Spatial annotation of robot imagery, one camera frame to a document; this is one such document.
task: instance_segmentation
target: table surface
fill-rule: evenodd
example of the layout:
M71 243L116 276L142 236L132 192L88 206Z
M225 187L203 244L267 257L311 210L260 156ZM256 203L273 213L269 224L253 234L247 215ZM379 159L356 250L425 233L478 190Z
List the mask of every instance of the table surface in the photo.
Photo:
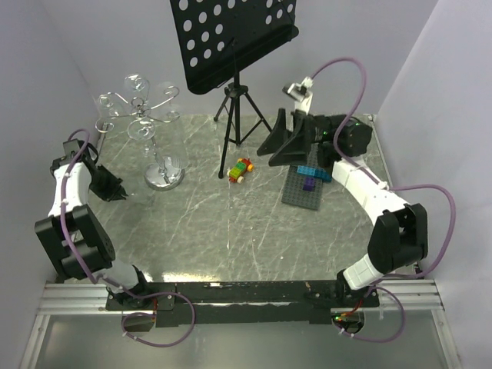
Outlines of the table surface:
M275 117L266 118L273 126ZM255 120L243 116L243 132ZM256 155L268 135L263 125L240 148L229 144L226 168L238 158L254 163L237 184L217 176L225 117L216 123L211 115L183 115L179 124L190 165L183 182L165 192L145 186L142 168L153 159L144 158L141 142L128 138L126 124L104 138L99 164L135 194L111 203L90 197L118 258L153 281L282 281L334 279L366 253L371 222L340 184L323 185L318 211L281 202L288 167L269 167L269 155ZM158 142L166 129L157 126ZM387 180L375 137L364 157Z

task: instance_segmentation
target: perforated metal panel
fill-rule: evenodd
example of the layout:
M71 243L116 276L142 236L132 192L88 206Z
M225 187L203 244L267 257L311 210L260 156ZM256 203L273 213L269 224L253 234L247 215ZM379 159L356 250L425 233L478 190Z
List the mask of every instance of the perforated metal panel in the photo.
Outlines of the perforated metal panel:
M296 0L171 0L188 89L204 94L297 36L295 5Z

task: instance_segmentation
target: blue lego brick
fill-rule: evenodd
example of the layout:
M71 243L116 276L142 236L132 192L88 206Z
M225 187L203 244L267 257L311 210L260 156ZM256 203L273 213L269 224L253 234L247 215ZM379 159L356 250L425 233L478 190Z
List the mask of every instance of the blue lego brick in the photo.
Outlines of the blue lego brick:
M298 166L298 174L309 175L311 177L314 177L314 175L316 174L316 168L307 167L305 165L299 165Z
M331 182L331 176L324 169L316 169L315 178L320 178L323 182Z
M314 191L315 183L316 180L314 177L306 177L304 179L304 185L302 186L302 189L305 191Z

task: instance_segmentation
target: music stand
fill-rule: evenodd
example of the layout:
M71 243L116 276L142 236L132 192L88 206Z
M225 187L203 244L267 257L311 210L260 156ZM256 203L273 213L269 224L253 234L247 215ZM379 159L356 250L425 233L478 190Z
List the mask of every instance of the music stand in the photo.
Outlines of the music stand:
M214 120L231 104L218 177L224 177L228 143L239 146L263 123L270 125L240 84L239 72L299 34L294 25L296 0L170 0L190 92L203 95L233 78ZM240 97L260 120L241 138ZM229 138L234 117L235 140Z

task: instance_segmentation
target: lego baseplate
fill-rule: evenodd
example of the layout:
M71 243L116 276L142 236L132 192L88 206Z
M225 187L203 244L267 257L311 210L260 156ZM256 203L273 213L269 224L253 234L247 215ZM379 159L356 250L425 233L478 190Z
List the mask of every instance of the lego baseplate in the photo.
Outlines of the lego baseplate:
M317 146L313 145L307 157L307 166L319 168L317 165ZM305 176L298 174L298 167L291 165L285 178L282 202L301 208L318 210L321 204L323 181L315 178L314 190L303 190Z

